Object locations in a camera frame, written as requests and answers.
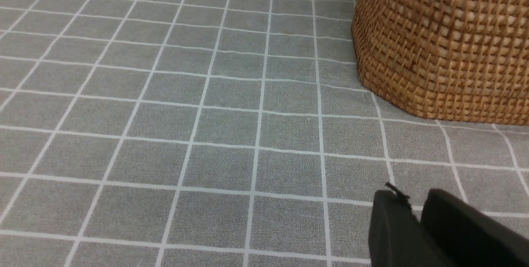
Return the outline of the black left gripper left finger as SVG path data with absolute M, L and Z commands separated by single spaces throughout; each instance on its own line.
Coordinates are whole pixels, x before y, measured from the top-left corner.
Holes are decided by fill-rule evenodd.
M 373 267 L 453 267 L 391 183 L 374 194 L 368 246 Z

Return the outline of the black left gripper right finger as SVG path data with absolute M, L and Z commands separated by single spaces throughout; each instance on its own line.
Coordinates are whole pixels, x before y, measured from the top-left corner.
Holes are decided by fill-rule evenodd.
M 421 224 L 457 267 L 527 267 L 528 239 L 440 188 L 429 191 Z

